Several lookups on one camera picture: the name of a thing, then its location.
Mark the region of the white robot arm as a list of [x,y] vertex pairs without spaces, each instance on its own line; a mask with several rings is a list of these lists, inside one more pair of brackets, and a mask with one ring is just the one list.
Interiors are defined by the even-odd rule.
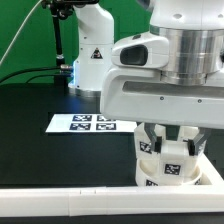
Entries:
[[196,155],[211,130],[224,129],[224,0],[137,0],[151,14],[145,33],[119,41],[98,7],[77,7],[80,53],[76,92],[98,95],[109,119],[137,121],[148,149],[159,152],[157,125],[193,126]]

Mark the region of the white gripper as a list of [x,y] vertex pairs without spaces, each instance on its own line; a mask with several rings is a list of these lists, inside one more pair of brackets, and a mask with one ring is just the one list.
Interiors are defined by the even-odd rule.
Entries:
[[199,156],[211,135],[208,128],[224,129],[224,69],[201,86],[181,86],[162,82],[156,70],[114,66],[103,83],[100,111],[110,119],[145,122],[156,153],[164,130],[158,124],[203,127],[187,141],[189,155]]

